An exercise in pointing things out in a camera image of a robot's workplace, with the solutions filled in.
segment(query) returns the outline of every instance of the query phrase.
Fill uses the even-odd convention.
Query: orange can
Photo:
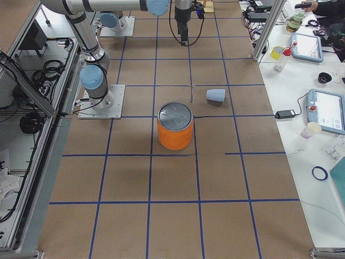
[[[158,138],[167,149],[180,150],[187,147],[193,136],[193,126],[193,114],[184,104],[164,104],[158,113]]]

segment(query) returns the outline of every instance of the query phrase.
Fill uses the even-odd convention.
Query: white cup
[[[206,92],[206,98],[210,101],[220,101],[225,100],[225,89],[209,89]]]
[[[321,126],[316,122],[309,122],[307,126],[301,132],[302,137],[305,139],[309,139],[310,137],[314,136],[315,134],[319,134],[321,132]]]

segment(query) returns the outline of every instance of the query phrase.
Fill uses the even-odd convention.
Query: hand
[[[302,10],[305,10],[306,12],[312,12],[315,11],[318,8],[318,3],[317,2],[306,2],[306,1],[302,1],[302,4],[306,4],[306,3],[311,3],[312,6],[308,7],[308,8],[302,8]]]

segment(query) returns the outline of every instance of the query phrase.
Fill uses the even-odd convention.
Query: keyboard
[[[290,1],[286,0],[282,8],[282,11],[277,19],[277,23],[285,23],[286,19],[294,16],[295,14],[295,9],[292,7]]]

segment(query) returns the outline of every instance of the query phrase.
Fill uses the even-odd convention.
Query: brown paper floor
[[[216,1],[181,47],[168,15],[103,39],[121,120],[72,119],[39,249],[60,258],[309,258],[313,247],[238,2]],[[176,32],[175,21],[172,21]],[[191,41],[200,20],[189,24]],[[226,89],[221,105],[206,90]],[[159,107],[187,104],[190,145],[157,138]]]

